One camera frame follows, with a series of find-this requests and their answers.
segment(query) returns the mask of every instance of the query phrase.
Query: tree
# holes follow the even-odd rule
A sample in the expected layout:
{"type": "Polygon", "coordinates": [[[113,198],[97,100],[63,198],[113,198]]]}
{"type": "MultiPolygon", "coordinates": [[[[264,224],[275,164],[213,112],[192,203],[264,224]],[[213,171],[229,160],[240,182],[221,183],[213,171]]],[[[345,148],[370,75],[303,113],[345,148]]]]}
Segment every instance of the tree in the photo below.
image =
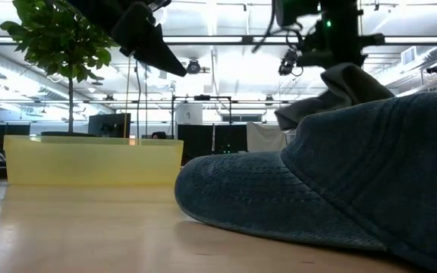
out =
{"type": "Polygon", "coordinates": [[[26,51],[25,60],[48,75],[68,78],[68,131],[74,130],[74,79],[77,82],[97,76],[88,67],[109,66],[115,46],[112,39],[92,25],[63,0],[13,0],[21,24],[6,21],[0,25],[17,43],[15,51],[26,51]]]}

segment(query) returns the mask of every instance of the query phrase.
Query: translucent planter box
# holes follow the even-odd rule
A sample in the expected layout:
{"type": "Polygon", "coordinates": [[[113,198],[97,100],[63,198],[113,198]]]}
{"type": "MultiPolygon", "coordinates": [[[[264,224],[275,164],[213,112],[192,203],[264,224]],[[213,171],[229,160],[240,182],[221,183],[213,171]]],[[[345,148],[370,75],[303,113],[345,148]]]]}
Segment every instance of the translucent planter box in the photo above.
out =
{"type": "Polygon", "coordinates": [[[180,140],[5,137],[8,182],[13,185],[173,185],[182,152],[180,140]]]}

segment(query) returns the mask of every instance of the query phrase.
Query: baseball cap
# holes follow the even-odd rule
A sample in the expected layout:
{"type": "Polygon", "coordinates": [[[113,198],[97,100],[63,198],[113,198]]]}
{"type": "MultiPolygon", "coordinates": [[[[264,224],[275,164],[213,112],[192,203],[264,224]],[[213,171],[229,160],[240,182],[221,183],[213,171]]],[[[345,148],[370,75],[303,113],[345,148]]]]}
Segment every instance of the baseball cap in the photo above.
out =
{"type": "Polygon", "coordinates": [[[280,152],[196,158],[175,196],[217,228],[386,251],[437,272],[437,93],[309,115],[280,152]]]}

